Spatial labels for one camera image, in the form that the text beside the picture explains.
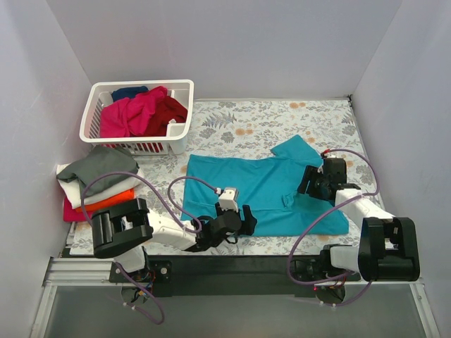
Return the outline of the teal t shirt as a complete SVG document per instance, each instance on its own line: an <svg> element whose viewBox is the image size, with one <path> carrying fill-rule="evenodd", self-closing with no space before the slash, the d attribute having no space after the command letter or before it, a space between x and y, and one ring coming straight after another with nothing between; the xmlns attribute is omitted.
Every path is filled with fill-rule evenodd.
<svg viewBox="0 0 451 338"><path fill-rule="evenodd" d="M239 191L238 204L248 205L257 219L254 236L300 235L332 207L327 201L297 193L306 166L320 165L321 158L299 135L271 152L271 157L255 160L190 156L183 208L195 216L214 216L218 198L208 186L234 187Z"/></svg>

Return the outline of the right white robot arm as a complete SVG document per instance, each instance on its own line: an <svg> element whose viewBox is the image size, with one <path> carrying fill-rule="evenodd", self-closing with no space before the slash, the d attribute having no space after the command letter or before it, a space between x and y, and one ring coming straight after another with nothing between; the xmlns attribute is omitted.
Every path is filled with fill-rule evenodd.
<svg viewBox="0 0 451 338"><path fill-rule="evenodd" d="M349 183L343 159L325 157L319 167L308 165L297 191L339 206L360 230L356 246L328 244L318 255L293 263L292 271L301 280L334 280L346 272L357 273L367 282L418 280L420 262L413 220L384 211L358 185Z"/></svg>

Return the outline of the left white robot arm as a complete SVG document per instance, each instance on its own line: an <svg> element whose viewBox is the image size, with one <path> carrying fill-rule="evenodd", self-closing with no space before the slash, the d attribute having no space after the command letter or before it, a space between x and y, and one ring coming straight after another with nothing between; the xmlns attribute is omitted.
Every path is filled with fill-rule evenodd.
<svg viewBox="0 0 451 338"><path fill-rule="evenodd" d="M147 207L138 198L96 211L92 214L92 243L95 258L113 258L127 275L136 282L149 276L145 242L166 244L185 252L204 252L228 242L230 237L254 234L257 219L251 208L223 211L216 204L216 217L199 217L177 223L173 218L162 216Z"/></svg>

